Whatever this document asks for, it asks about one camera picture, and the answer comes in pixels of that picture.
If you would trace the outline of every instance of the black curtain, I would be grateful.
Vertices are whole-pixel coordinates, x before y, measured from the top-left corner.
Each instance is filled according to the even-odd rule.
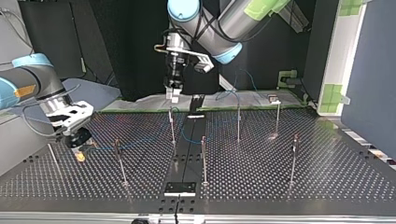
[[[91,0],[95,18],[124,100],[164,92],[165,54],[154,51],[163,42],[161,33],[168,28],[166,0]],[[205,6],[219,14],[219,1],[207,0]],[[194,50],[205,52],[194,44]],[[218,66],[209,74],[188,69],[185,94],[213,94],[219,89]]]

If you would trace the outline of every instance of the black panel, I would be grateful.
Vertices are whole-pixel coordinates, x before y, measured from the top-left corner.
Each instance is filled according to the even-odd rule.
[[[396,158],[396,1],[368,3],[342,121],[388,156]]]
[[[44,53],[59,78],[81,77],[81,52],[68,3],[20,2],[35,52]]]
[[[339,0],[318,0],[306,57],[304,84],[318,100],[326,68]]]

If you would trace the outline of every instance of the robot end effector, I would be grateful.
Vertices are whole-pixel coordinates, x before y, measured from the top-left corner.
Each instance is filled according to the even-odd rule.
[[[201,73],[214,67],[208,55],[191,51],[193,39],[218,62],[230,63],[242,50],[244,37],[265,16],[278,13],[289,1],[236,0],[217,19],[203,7],[202,0],[168,0],[171,29],[163,45],[154,47],[167,54],[164,82],[167,99],[177,103],[183,88],[183,72],[189,64]]]
[[[73,103],[55,70],[43,54],[33,54],[12,61],[14,68],[0,71],[0,110],[35,97],[37,103],[26,103],[22,116],[26,124],[45,137],[65,139],[74,153],[83,153],[92,140],[91,133],[83,126],[91,120],[93,107],[86,102]],[[24,116],[24,110],[39,105],[49,118],[54,133],[40,133]]]

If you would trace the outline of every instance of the green tape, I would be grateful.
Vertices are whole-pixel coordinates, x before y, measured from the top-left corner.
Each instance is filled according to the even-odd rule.
[[[245,13],[255,21],[261,21],[276,5],[277,0],[251,0]]]
[[[321,98],[320,113],[337,113],[341,103],[342,85],[326,84]]]
[[[362,0],[342,0],[340,16],[359,15],[361,11]]]

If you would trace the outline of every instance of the thin metal pin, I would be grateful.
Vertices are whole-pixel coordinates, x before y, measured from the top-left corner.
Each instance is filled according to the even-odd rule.
[[[279,127],[279,115],[280,115],[280,102],[277,105],[277,112],[276,112],[276,128],[275,128],[275,134],[277,135],[278,132],[278,127]]]
[[[202,146],[202,159],[204,162],[204,186],[208,186],[209,183],[207,182],[207,177],[206,177],[206,142],[205,142],[205,137],[202,137],[201,141],[201,146]]]
[[[47,144],[49,147],[50,155],[52,156],[53,161],[58,165],[58,159],[56,159],[55,153],[53,152],[52,145],[50,143]]]
[[[53,151],[52,145],[50,143],[48,143],[47,146],[49,147],[50,155],[52,156],[52,159],[55,162],[55,165],[56,165],[56,168],[58,169],[59,175],[62,178],[61,167],[59,166],[59,162],[58,162],[58,159],[55,156],[55,152]]]
[[[116,154],[116,159],[119,161],[120,168],[121,168],[121,171],[122,171],[122,178],[123,178],[122,185],[124,187],[128,187],[129,183],[128,183],[128,180],[126,179],[125,168],[124,168],[123,163],[122,163],[122,151],[120,149],[120,139],[119,138],[116,138],[116,142],[114,143],[114,151],[115,151],[115,154]]]
[[[294,179],[296,158],[297,158],[297,153],[300,150],[300,137],[298,134],[294,135],[292,150],[293,150],[293,164],[291,166],[290,188],[294,185],[293,179]]]
[[[175,127],[174,127],[174,120],[173,120],[173,113],[172,107],[169,109],[169,122],[171,123],[171,130],[172,130],[172,143],[175,146],[176,139],[175,139]]]
[[[240,137],[241,124],[240,124],[240,122],[241,122],[241,107],[238,106],[238,143],[241,141],[241,137]]]

